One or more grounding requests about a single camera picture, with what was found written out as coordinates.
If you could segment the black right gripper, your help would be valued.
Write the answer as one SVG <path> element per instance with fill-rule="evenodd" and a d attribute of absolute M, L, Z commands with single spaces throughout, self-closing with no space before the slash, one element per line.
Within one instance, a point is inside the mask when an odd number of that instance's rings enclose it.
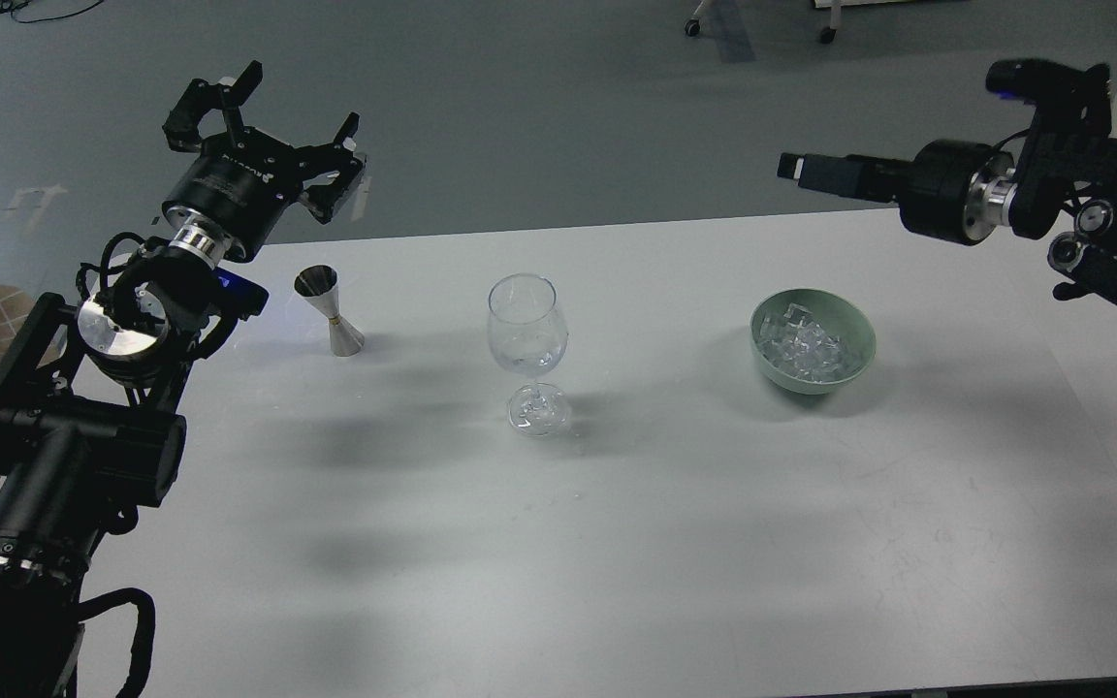
<path fill-rule="evenodd" d="M 1006 178 L 1014 157 L 1000 149 L 939 138 L 909 162 L 899 159 L 782 153 L 779 178 L 857 202 L 899 205 L 909 233 L 953 243 L 981 243 L 997 229 L 985 212 L 989 187 Z"/>

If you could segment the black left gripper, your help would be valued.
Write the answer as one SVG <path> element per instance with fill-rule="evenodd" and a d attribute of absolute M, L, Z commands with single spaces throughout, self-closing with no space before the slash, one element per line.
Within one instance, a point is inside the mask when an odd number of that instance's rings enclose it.
<path fill-rule="evenodd" d="M 175 230 L 172 246 L 206 264 L 251 262 L 295 203 L 330 224 L 367 168 L 355 151 L 359 113 L 349 113 L 324 144 L 292 146 L 247 131 L 240 107 L 264 76 L 252 59 L 230 83 L 192 79 L 163 124 L 168 149 L 195 154 L 195 162 L 161 210 Z M 200 124 L 210 111 L 222 114 L 225 133 L 203 138 Z"/>

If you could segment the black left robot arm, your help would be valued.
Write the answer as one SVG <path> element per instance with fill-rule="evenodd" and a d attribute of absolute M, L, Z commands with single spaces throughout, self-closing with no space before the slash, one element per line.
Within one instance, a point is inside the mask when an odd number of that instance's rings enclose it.
<path fill-rule="evenodd" d="M 0 361 L 0 697 L 76 697 L 85 627 L 118 608 L 136 611 L 118 694 L 144 692 L 155 602 L 135 587 L 84 599 L 93 554 L 172 489 L 192 369 L 265 309 L 268 291 L 229 265 L 252 262 L 292 205 L 328 224 L 367 168 L 357 113 L 306 146 L 245 124 L 261 82 L 252 61 L 187 85 L 163 127 L 195 155 L 161 205 L 172 235 L 112 236 L 77 270 L 79 303 L 40 296 Z"/>

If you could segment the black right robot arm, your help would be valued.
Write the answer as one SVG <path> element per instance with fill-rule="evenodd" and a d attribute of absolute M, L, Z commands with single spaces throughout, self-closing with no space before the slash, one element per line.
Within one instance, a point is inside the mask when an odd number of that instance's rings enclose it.
<path fill-rule="evenodd" d="M 1047 261 L 1068 302 L 1117 306 L 1117 137 L 1111 71 L 1040 58 L 1001 59 L 985 88 L 1032 106 L 1020 153 L 1002 144 L 939 138 L 909 160 L 784 153 L 777 174 L 817 193 L 895 204 L 906 230 L 973 246 L 997 227 L 1049 238 Z"/>

